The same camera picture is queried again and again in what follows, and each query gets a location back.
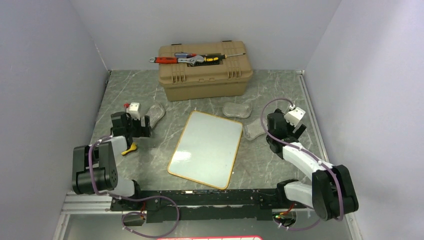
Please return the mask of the grey mesh scrubbing pad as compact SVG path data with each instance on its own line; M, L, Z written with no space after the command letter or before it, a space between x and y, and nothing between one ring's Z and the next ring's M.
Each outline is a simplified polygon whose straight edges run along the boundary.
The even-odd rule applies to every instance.
M222 112L226 117L246 119L251 115L252 105L250 103L226 102Z

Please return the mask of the dark brown scrubbing pad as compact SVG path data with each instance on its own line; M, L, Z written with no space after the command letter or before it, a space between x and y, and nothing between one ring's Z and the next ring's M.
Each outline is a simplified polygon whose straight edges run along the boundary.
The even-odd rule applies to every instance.
M261 119L257 118L253 122L243 126L243 136L248 141L253 141L261 135L264 135L266 131L262 127Z

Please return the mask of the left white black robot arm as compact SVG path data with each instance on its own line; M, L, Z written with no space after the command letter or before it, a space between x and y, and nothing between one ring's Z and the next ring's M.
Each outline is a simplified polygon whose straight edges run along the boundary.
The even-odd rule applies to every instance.
M120 176L116 159L137 149L135 138L152 135L151 119L148 115L140 117L124 111L115 112L110 117L108 136L73 149L72 190L77 195L124 199L129 209L137 210L144 203L140 186L135 180Z

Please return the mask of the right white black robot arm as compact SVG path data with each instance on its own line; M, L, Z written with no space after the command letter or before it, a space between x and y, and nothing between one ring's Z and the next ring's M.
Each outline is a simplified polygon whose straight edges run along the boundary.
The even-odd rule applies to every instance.
M299 137L306 126L296 128L289 117L278 108L267 115L266 141L274 154L297 167L311 183L296 179L278 183L276 203L282 208L293 202L301 203L325 221L356 212L359 202L348 168L323 161L304 148Z

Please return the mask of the yellow framed whiteboard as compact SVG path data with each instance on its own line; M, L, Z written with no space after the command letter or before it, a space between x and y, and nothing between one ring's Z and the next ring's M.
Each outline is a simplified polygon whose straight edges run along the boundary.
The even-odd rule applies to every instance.
M218 190L228 188L243 135L241 122L192 111L167 172Z

